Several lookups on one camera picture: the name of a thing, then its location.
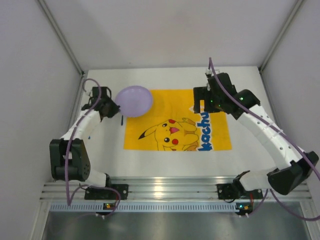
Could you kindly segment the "lilac plastic plate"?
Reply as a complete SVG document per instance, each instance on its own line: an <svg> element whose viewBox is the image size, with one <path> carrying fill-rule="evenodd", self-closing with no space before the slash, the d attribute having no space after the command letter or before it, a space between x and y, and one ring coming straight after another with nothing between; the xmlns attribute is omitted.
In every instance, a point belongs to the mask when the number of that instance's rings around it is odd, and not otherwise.
<svg viewBox="0 0 320 240"><path fill-rule="evenodd" d="M151 109L154 99L147 88L132 85L122 89L114 101L120 106L120 113L123 116L137 118L145 115Z"/></svg>

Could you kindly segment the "yellow Pikachu placemat cloth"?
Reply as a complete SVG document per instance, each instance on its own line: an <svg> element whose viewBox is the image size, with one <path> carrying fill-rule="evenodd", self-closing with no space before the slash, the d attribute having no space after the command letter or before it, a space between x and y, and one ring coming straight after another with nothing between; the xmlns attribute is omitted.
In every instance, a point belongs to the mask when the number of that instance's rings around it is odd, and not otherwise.
<svg viewBox="0 0 320 240"><path fill-rule="evenodd" d="M126 120L124 149L139 151L229 151L226 114L194 113L191 89L155 89L152 108Z"/></svg>

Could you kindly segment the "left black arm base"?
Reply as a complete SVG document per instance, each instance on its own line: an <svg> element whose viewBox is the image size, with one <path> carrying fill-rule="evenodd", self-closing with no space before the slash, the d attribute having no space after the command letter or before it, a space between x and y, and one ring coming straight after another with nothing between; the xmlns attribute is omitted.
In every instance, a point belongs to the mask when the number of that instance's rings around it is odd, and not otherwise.
<svg viewBox="0 0 320 240"><path fill-rule="evenodd" d="M128 184L112 184L111 188L116 190L120 194L121 200L126 200L128 198L128 193L129 193ZM112 190L89 187L85 191L84 199L85 200L118 200L119 196L117 195L116 192Z"/></svg>

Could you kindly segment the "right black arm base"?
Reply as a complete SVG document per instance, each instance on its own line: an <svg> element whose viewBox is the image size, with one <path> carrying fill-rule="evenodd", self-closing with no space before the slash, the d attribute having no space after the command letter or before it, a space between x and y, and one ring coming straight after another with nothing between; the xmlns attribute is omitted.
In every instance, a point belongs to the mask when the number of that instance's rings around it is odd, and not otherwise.
<svg viewBox="0 0 320 240"><path fill-rule="evenodd" d="M240 183L240 178L249 173L250 171L244 171L237 175L231 183L219 183L216 185L218 199L223 200L227 203L232 203L235 200L260 200L263 198L263 193L261 189L255 190L245 190Z"/></svg>

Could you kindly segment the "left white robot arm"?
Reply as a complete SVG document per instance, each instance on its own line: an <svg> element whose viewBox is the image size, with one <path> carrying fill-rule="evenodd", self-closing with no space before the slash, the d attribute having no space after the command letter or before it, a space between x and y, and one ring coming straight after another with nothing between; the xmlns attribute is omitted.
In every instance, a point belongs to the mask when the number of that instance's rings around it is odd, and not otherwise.
<svg viewBox="0 0 320 240"><path fill-rule="evenodd" d="M112 118L120 106L111 98L111 90L94 86L71 128L49 144L51 175L54 180L80 181L97 187L111 187L110 176L91 167L86 144L104 118Z"/></svg>

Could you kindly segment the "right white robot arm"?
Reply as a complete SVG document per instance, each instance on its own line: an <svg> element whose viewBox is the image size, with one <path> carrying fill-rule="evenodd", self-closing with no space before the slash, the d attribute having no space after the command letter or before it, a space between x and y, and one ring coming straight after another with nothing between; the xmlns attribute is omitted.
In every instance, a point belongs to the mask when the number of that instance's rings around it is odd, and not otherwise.
<svg viewBox="0 0 320 240"><path fill-rule="evenodd" d="M214 75L206 70L205 75L207 85L193 89L193 111L199 114L200 101L204 101L206 113L232 115L256 137L275 164L272 169L242 172L233 180L234 187L241 194L271 188L281 195L288 195L311 175L312 167L319 161L318 155L290 143L260 100L248 89L237 91L227 73Z"/></svg>

